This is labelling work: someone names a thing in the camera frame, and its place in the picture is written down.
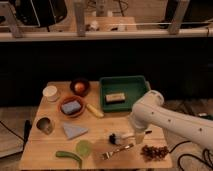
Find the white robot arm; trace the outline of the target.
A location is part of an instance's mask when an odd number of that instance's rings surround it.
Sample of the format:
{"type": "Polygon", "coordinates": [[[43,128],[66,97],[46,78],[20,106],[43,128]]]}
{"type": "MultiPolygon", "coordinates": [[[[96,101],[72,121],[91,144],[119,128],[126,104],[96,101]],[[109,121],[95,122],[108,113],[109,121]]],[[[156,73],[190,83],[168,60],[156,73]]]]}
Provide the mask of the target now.
{"type": "Polygon", "coordinates": [[[149,124],[154,124],[213,150],[213,121],[168,110],[163,104],[160,92],[145,93],[133,104],[129,115],[133,129],[142,132],[149,124]]]}

